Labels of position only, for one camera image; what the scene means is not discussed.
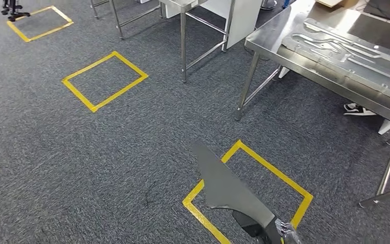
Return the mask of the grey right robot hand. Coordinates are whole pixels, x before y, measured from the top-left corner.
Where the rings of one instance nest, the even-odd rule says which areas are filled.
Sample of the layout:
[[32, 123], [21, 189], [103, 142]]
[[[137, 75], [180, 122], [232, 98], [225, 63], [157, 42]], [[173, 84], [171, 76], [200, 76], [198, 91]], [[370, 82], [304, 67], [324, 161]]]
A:
[[284, 244], [302, 244], [300, 236], [291, 223], [276, 219], [275, 226]]

